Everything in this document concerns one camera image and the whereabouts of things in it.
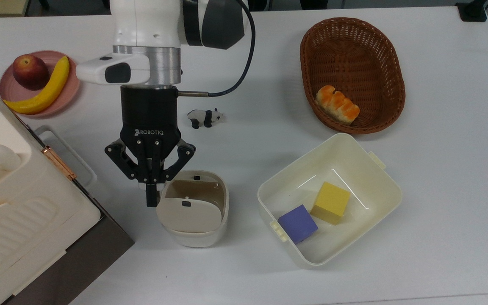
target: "red apple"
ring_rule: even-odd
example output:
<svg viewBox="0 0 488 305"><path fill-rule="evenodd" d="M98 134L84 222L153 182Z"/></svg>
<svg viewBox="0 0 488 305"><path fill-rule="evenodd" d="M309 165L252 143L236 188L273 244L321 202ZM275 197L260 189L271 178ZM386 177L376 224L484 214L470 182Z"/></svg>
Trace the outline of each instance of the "red apple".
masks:
<svg viewBox="0 0 488 305"><path fill-rule="evenodd" d="M14 60L12 75L22 87L29 90L44 88L50 79L44 61L31 54L20 55Z"/></svg>

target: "wicker basket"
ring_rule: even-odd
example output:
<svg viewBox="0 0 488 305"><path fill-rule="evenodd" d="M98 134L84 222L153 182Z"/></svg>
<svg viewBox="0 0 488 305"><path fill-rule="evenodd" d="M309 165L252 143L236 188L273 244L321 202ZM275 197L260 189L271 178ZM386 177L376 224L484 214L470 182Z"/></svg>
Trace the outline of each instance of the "wicker basket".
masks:
<svg viewBox="0 0 488 305"><path fill-rule="evenodd" d="M396 55L381 31L359 19L326 19L308 30L300 44L302 81L319 120L343 133L375 133L393 124L405 100ZM333 120L314 102L325 85L333 85L359 106L351 125Z"/></svg>

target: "purple cube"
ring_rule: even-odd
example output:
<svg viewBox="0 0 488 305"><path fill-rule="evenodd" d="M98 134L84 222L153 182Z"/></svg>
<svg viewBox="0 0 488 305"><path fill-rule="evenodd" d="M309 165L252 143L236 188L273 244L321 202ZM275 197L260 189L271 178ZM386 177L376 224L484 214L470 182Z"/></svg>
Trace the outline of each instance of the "purple cube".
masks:
<svg viewBox="0 0 488 305"><path fill-rule="evenodd" d="M300 205L279 217L278 222L295 244L310 237L317 230L316 223L304 205Z"/></svg>

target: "pink plate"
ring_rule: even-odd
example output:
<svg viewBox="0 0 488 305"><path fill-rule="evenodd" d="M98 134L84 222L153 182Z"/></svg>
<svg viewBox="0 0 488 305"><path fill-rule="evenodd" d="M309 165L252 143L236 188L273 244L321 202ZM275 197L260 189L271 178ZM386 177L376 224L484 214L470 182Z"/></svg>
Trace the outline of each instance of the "pink plate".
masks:
<svg viewBox="0 0 488 305"><path fill-rule="evenodd" d="M56 51L38 51L31 54L42 59L48 67L48 71L50 73L52 73L52 71L54 70L54 66L56 66L58 60L60 60L60 58L62 58L63 56L66 56L65 54ZM56 98L56 100L50 106L48 106L48 108L39 112L38 114L20 114L21 116L27 116L31 118L42 118L45 116L51 116L52 114L55 114L56 112L68 106L69 103L73 102L74 97L80 87L80 81L78 78L76 78L75 62L71 58L69 58L69 63L69 76L58 98ZM41 92L41 90L31 91L20 86L16 82L14 76L12 76L12 64L7 68L7 70L1 77L0 97L4 100L17 102L19 100L32 98L35 95L39 94L39 92Z"/></svg>

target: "black cable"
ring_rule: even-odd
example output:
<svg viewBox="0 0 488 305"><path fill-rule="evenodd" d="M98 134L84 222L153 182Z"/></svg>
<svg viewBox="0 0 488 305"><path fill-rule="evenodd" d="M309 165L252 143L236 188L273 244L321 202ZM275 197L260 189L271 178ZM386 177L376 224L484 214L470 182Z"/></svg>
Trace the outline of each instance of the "black cable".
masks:
<svg viewBox="0 0 488 305"><path fill-rule="evenodd" d="M246 77L248 69L250 69L250 64L252 63L253 50L255 48L255 23L253 22L252 13L250 13L250 10L246 7L246 4L244 4L242 0L236 0L236 2L238 2L238 4L242 6L244 12L246 12L246 16L248 16L248 20L250 21L250 29L252 30L252 41L250 42L250 53L248 54L248 61L246 62L246 67L244 68L240 79L231 88L220 92L208 93L209 97L220 97L221 95L233 92L242 83L244 77Z"/></svg>

